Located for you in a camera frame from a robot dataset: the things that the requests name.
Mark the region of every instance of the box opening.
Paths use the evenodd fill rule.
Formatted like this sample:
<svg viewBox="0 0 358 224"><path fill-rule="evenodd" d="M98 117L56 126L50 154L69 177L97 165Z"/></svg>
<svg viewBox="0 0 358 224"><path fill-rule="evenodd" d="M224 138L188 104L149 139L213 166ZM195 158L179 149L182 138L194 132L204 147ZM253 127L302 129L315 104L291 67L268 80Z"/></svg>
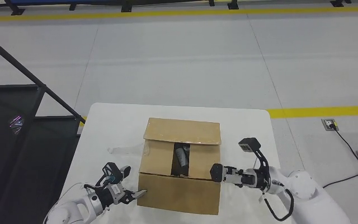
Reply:
<svg viewBox="0 0 358 224"><path fill-rule="evenodd" d="M189 176L190 144L175 142L171 175Z"/></svg>

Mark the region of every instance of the black cable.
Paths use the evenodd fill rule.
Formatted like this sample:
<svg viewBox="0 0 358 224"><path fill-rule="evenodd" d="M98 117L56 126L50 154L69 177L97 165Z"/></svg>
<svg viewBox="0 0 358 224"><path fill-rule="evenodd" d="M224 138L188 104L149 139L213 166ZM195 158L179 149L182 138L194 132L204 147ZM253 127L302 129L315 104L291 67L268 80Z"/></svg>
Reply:
<svg viewBox="0 0 358 224"><path fill-rule="evenodd" d="M341 136L341 134L337 131L336 126L333 128L336 133L342 138L342 140L348 145L349 149L351 150L351 152L353 153L354 157L358 160L358 157L356 155L356 153L353 151L352 147L348 144L348 142Z"/></svg>
<svg viewBox="0 0 358 224"><path fill-rule="evenodd" d="M352 147L348 144L348 142L347 142L347 141L341 136L341 134L337 131L336 125L330 124L329 127L330 127L330 128L333 128L333 130L336 131L336 133L337 133L337 134L342 138L342 140L348 145L348 147L349 147L349 149L351 150L351 152L353 153L354 157L358 160L358 157L357 157L357 155L354 153ZM325 186L323 186L323 188L326 188L326 187L328 187L328 186L330 186L330 185L332 185L332 184L337 184L337 183L340 183L340 182L343 182L343 181L346 181L346 180L350 180L350 179L355 178L355 177L357 177L357 176L358 176L358 174L357 174L357 175L354 175L354 176L351 176L351 177L349 177L349 178L345 178L345 179L343 179L343 180L337 180L337 181L335 181L335 182L326 184Z"/></svg>
<svg viewBox="0 0 358 224"><path fill-rule="evenodd" d="M273 217L274 217L277 221L279 221L279 222L282 222L282 221L286 220L288 217L290 217L290 216L292 215L292 213L293 213L293 206L294 206L294 203L295 203L294 198L293 198L293 195L292 195L292 193L290 192L290 190L289 190L289 189L285 189L285 191L286 191L286 193L290 196L290 198L291 198L291 203L290 203L289 213L288 213L286 216L284 216L283 218L278 218L277 215L275 214L274 210L272 210L272 208L271 208L271 206L270 206L268 200L267 200L266 198L264 199L264 201L265 201L265 203L266 203L266 205L267 205L267 207L268 207L268 210L270 210L270 212L271 212L271 214L273 215Z"/></svg>
<svg viewBox="0 0 358 224"><path fill-rule="evenodd" d="M346 181L346 180L350 180L350 179L355 178L355 177L357 177L357 176L358 176L358 174L357 174L357 175L354 175L354 176L351 176L350 178L345 178L345 179L343 179L343 180L338 180L338 181L335 181L335 182L326 184L325 186L323 186L323 188L326 188L326 187L328 187L328 186L330 186L330 185L332 185L332 184L337 184L337 183L340 183L340 182L343 182L343 181Z"/></svg>

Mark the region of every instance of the yellow floor line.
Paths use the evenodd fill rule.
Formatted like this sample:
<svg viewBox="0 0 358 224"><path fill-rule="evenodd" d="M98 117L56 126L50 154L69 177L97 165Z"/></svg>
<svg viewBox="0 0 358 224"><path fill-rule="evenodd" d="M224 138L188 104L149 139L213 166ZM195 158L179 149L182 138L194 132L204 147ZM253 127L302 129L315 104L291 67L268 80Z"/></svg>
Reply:
<svg viewBox="0 0 358 224"><path fill-rule="evenodd" d="M28 21L28 20L84 20L98 18L128 18L151 16L203 16L203 15L232 15L232 14L304 14L304 13L334 13L358 12L358 7L327 7L327 8L265 8L240 10L189 10L189 11L151 11L131 13L83 13L62 15L26 15L0 16L0 21Z"/></svg>
<svg viewBox="0 0 358 224"><path fill-rule="evenodd" d="M284 108L267 109L271 119L278 118L310 118L331 116L358 116L358 106L337 106L330 108Z"/></svg>

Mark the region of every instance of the power outlet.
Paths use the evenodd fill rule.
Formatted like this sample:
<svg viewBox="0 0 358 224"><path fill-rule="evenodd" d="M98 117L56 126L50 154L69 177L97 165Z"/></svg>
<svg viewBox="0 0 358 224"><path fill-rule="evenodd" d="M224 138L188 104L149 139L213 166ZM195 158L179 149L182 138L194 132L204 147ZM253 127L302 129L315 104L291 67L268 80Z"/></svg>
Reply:
<svg viewBox="0 0 358 224"><path fill-rule="evenodd" d="M321 121L322 121L322 124L323 124L325 130L327 130L327 131L334 131L333 128L330 128L330 127L329 127L329 125L331 125L331 124L334 124L334 125L336 126L336 129L339 130L339 129L338 129L338 126L337 126L337 123L336 123L336 121L335 121L333 118L321 119Z"/></svg>

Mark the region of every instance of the black metal frame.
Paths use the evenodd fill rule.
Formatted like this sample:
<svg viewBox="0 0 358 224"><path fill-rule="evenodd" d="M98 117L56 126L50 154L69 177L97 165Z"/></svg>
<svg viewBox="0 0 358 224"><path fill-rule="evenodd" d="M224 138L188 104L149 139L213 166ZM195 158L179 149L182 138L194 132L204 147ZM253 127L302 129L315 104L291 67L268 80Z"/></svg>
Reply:
<svg viewBox="0 0 358 224"><path fill-rule="evenodd" d="M56 100L61 106L73 114L77 119L79 119L83 124L86 120L81 117L72 107L70 107L65 101L63 101L57 94L55 94L46 84L41 82L34 74L32 74L27 68L25 68L20 62L18 62L12 55L10 55L5 49L0 46L0 55L12 64L17 70L29 78L33 83L38 85L40 88L43 88L45 92L50 95L54 100Z"/></svg>
<svg viewBox="0 0 358 224"><path fill-rule="evenodd" d="M54 4L69 5L69 10L74 11L77 5L93 5L93 6L122 6L122 12L131 12L132 6L145 6L151 4L166 4L166 3L179 3L179 2L199 2L202 0L106 0L106 1L71 1L71 2L26 2L26 3L11 3L11 0L6 0L6 4L0 4L2 6L10 7L13 12L17 12L17 6L51 6Z"/></svg>
<svg viewBox="0 0 358 224"><path fill-rule="evenodd" d="M237 0L231 0L231 2L228 3L228 7L230 10L238 10L239 6L237 5Z"/></svg>
<svg viewBox="0 0 358 224"><path fill-rule="evenodd" d="M23 12L25 10L23 8L18 8L17 5L15 5L15 4L12 4L11 0L5 0L5 3L12 10L11 16L20 16L23 14Z"/></svg>

